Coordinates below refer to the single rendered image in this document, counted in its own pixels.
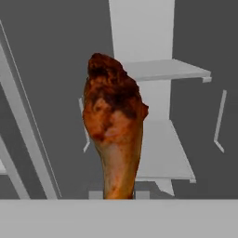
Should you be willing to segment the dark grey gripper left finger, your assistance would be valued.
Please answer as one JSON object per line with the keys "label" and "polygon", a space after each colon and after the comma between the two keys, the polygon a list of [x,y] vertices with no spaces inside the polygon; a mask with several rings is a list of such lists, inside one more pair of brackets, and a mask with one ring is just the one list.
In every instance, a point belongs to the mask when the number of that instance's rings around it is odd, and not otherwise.
{"label": "dark grey gripper left finger", "polygon": [[102,182],[93,182],[88,186],[88,199],[102,199],[103,184]]}

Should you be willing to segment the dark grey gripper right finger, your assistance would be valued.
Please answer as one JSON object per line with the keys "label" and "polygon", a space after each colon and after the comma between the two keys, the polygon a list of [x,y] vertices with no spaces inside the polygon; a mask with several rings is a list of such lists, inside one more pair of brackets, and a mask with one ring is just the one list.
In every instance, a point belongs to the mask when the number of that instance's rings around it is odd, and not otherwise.
{"label": "dark grey gripper right finger", "polygon": [[149,199],[154,186],[155,183],[153,181],[137,181],[134,186],[134,198]]}

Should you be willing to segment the brown roasted chicken drumstick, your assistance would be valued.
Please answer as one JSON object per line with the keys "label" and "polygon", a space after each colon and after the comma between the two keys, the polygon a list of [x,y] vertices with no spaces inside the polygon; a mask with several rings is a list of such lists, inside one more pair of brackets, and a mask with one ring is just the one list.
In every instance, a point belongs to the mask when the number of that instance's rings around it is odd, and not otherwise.
{"label": "brown roasted chicken drumstick", "polygon": [[105,199],[131,199],[149,107],[122,64],[95,53],[87,65],[83,120],[99,153]]}

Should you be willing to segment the white fridge shelf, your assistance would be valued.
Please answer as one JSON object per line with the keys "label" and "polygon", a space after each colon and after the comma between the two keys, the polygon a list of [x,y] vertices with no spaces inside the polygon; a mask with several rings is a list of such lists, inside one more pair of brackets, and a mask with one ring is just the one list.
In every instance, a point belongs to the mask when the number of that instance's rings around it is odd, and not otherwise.
{"label": "white fridge shelf", "polygon": [[211,72],[177,59],[161,59],[123,64],[127,74],[138,82],[202,78],[212,80]]}
{"label": "white fridge shelf", "polygon": [[147,121],[137,181],[154,181],[161,191],[174,196],[173,179],[196,182],[173,123],[170,120]]}

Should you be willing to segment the dark grey fridge door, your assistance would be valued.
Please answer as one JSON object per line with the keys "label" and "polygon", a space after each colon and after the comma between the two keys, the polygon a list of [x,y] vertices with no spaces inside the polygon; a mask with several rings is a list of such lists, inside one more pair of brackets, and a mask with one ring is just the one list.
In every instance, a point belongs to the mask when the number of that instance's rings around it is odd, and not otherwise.
{"label": "dark grey fridge door", "polygon": [[102,180],[79,108],[94,53],[113,55],[109,0],[0,0],[0,20],[64,199]]}
{"label": "dark grey fridge door", "polygon": [[[170,119],[194,184],[174,180],[179,199],[238,199],[238,0],[175,0],[173,57],[211,72],[171,82]],[[214,143],[222,90],[227,98]]]}

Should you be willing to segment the white fridge interior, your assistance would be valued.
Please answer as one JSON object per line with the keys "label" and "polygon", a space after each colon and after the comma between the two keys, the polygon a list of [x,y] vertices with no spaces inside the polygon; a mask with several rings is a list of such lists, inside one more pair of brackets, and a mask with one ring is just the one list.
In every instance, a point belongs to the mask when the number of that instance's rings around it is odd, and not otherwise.
{"label": "white fridge interior", "polygon": [[[171,60],[175,0],[109,0],[114,57],[120,62]],[[171,81],[139,83],[146,120],[168,120]]]}

